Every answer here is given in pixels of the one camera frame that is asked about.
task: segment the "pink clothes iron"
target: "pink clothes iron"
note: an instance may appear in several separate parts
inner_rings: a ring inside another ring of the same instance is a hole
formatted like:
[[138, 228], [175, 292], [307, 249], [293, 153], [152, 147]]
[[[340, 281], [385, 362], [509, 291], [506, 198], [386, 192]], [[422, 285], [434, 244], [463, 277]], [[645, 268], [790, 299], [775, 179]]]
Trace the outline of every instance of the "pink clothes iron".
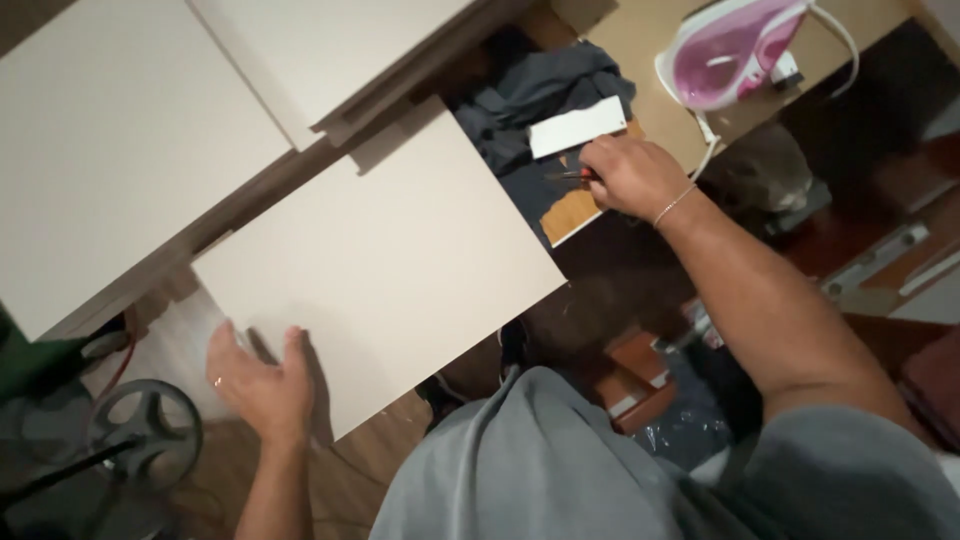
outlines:
[[660, 81], [688, 109], [723, 109], [763, 84], [808, 11], [843, 36], [853, 50], [856, 77], [855, 44], [814, 0], [717, 0], [689, 15], [670, 47], [657, 56]]

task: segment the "left hand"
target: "left hand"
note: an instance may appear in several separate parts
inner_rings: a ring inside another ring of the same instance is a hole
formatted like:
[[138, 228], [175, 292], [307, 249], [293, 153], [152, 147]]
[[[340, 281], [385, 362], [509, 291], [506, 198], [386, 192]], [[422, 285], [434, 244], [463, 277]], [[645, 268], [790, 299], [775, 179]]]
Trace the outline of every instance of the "left hand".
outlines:
[[284, 334], [283, 362], [273, 366], [244, 351], [233, 323], [226, 321], [210, 337], [206, 379], [217, 394], [260, 435], [264, 446], [306, 441], [313, 410], [313, 379], [303, 353], [303, 331]]

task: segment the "bracelet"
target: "bracelet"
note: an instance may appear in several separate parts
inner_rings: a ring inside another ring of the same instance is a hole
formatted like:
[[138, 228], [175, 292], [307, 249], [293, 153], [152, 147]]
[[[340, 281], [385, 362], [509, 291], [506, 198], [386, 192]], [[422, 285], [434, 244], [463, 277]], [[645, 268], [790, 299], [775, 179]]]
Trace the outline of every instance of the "bracelet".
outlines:
[[683, 197], [686, 197], [686, 194], [687, 194], [687, 193], [689, 193], [690, 191], [693, 191], [693, 188], [696, 187], [696, 186], [697, 186], [696, 184], [691, 184], [690, 187], [688, 187], [688, 188], [686, 189], [686, 191], [684, 191], [683, 193], [680, 194], [680, 197], [677, 197], [677, 198], [674, 200], [674, 202], [670, 203], [669, 205], [666, 206], [665, 209], [663, 209], [663, 211], [660, 213], [660, 215], [657, 216], [657, 219], [654, 220], [654, 229], [657, 228], [657, 224], [660, 222], [661, 219], [663, 219], [663, 216], [666, 215], [666, 213], [667, 213], [668, 211], [670, 211], [671, 209], [673, 209], [673, 208], [677, 205], [677, 203], [679, 203], [679, 202], [681, 201], [681, 199], [683, 199]]

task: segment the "clothes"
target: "clothes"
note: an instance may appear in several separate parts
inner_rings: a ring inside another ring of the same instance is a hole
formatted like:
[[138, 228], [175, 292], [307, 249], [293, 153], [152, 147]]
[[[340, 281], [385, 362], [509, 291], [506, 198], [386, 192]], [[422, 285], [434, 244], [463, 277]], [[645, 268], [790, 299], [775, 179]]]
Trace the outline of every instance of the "clothes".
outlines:
[[617, 435], [559, 375], [515, 368], [400, 467], [371, 538], [960, 538], [960, 499], [902, 428], [785, 412], [740, 481], [710, 489]]
[[[522, 43], [516, 43], [518, 39], [516, 32], [508, 31], [487, 48], [494, 49], [491, 56], [508, 54], [497, 51], [526, 50]], [[500, 41], [507, 43], [501, 46]], [[527, 223], [545, 241], [540, 218], [577, 185], [543, 177], [566, 168], [556, 157], [534, 161], [526, 129], [614, 95], [620, 97], [624, 114], [631, 118], [630, 103], [636, 86], [620, 77], [619, 66], [603, 49], [582, 41], [556, 51], [522, 53], [509, 61], [490, 86], [451, 103], [450, 108]], [[568, 154], [572, 167], [579, 150]]]

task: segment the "table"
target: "table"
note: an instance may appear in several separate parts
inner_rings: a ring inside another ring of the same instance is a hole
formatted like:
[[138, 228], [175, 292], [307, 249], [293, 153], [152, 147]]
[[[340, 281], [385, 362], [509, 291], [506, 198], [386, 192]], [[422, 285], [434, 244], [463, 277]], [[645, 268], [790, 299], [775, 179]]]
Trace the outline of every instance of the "table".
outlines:
[[[654, 57], [668, 46], [684, 16], [706, 3], [707, 0], [553, 0], [552, 8], [538, 4], [518, 25], [544, 49], [566, 46], [577, 37], [606, 49], [620, 64], [623, 76], [636, 83], [632, 106], [638, 126], [634, 135], [645, 133], [692, 172], [707, 145], [691, 113], [660, 84]], [[846, 26], [860, 50], [886, 36], [911, 15], [902, 0], [821, 0], [818, 5]], [[850, 59], [843, 41], [813, 16], [804, 22], [789, 50], [805, 80], [793, 91], [779, 94], [772, 89], [761, 90], [743, 103], [710, 114], [710, 126], [723, 137], [717, 152], [771, 118]], [[574, 191], [554, 205], [540, 223], [557, 246], [599, 214], [588, 193]]]

